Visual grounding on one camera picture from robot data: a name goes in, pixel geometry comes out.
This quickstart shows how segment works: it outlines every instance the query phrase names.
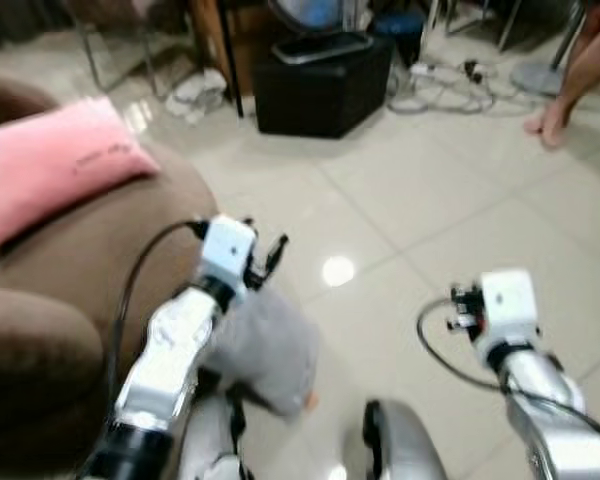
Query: sofa armrest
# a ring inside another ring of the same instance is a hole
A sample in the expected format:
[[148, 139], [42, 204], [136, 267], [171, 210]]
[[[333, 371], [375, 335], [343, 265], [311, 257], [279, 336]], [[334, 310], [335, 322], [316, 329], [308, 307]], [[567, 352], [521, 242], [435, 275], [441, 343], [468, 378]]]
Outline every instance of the sofa armrest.
[[0, 124], [53, 110], [58, 102], [43, 91], [0, 76]]
[[0, 289], [0, 432], [79, 401], [101, 383], [89, 319], [37, 295]]

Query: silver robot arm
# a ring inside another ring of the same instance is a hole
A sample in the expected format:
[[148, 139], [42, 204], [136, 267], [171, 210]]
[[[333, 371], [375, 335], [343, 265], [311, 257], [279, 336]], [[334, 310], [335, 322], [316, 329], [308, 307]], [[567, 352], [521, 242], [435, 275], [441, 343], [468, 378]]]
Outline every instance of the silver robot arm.
[[537, 349], [540, 329], [529, 274], [485, 274], [469, 290], [454, 288], [452, 301], [458, 316], [449, 328], [469, 333], [478, 360], [509, 392], [509, 421], [527, 445], [535, 477], [600, 480], [600, 433], [573, 413], [534, 398], [585, 412], [576, 383], [557, 360]]
[[287, 243], [283, 236], [259, 268], [253, 261], [257, 236], [249, 223], [220, 215], [197, 222], [194, 230], [204, 240], [199, 267], [191, 283], [152, 315], [144, 351], [124, 382], [86, 477], [159, 478], [214, 327], [234, 300], [266, 282]]

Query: blue object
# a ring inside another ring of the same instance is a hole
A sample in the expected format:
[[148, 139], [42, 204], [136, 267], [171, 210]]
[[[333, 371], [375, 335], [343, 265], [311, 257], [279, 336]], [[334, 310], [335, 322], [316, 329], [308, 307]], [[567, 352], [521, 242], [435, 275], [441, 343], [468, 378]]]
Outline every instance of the blue object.
[[419, 13], [388, 13], [374, 21], [374, 31], [380, 35], [422, 34], [424, 17]]
[[400, 58], [410, 67], [420, 58], [420, 44], [425, 18], [419, 13], [388, 13], [373, 22], [376, 35], [392, 38]]
[[322, 28], [323, 25], [335, 25], [340, 21], [340, 9], [335, 3], [309, 3], [301, 14], [304, 23], [311, 29]]

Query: person's leg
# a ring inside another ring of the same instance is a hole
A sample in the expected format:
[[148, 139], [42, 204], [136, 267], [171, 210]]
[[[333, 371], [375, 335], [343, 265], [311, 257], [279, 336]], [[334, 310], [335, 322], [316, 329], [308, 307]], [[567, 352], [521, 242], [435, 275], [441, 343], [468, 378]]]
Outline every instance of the person's leg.
[[592, 2], [591, 0], [585, 0], [588, 2], [586, 8], [586, 14], [582, 28], [578, 33], [578, 36], [573, 41], [569, 57], [567, 58], [567, 64], [565, 66], [565, 75], [571, 70], [573, 62], [584, 52], [594, 38], [600, 33], [600, 2]]
[[[575, 60], [580, 57], [582, 52], [591, 44], [594, 38], [600, 33], [600, 2], [592, 0], [584, 0], [587, 3], [586, 15], [582, 28], [578, 33], [578, 36], [571, 46], [569, 57], [567, 59], [567, 65], [565, 66], [565, 78], [571, 71], [571, 67]], [[544, 125], [545, 112], [538, 117], [531, 118], [524, 123], [524, 129], [533, 135], [538, 135], [542, 132], [542, 126]]]
[[574, 61], [562, 92], [547, 108], [542, 141], [550, 148], [562, 143], [562, 134], [578, 101], [600, 83], [600, 33]]

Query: person's foot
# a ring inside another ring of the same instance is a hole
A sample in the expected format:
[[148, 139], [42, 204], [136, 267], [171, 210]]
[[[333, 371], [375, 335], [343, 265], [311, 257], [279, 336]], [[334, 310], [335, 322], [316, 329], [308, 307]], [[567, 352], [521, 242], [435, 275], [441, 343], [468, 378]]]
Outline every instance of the person's foot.
[[542, 133], [542, 126], [544, 125], [544, 113], [542, 115], [530, 118], [524, 122], [524, 131], [529, 135], [540, 135]]
[[320, 403], [320, 399], [318, 398], [318, 395], [316, 394], [316, 392], [312, 391], [309, 394], [309, 397], [307, 397], [307, 400], [304, 404], [304, 409], [307, 412], [311, 412], [318, 406], [318, 403]]
[[542, 143], [550, 150], [564, 144], [564, 130], [569, 121], [567, 108], [556, 100], [547, 108], [541, 129]]

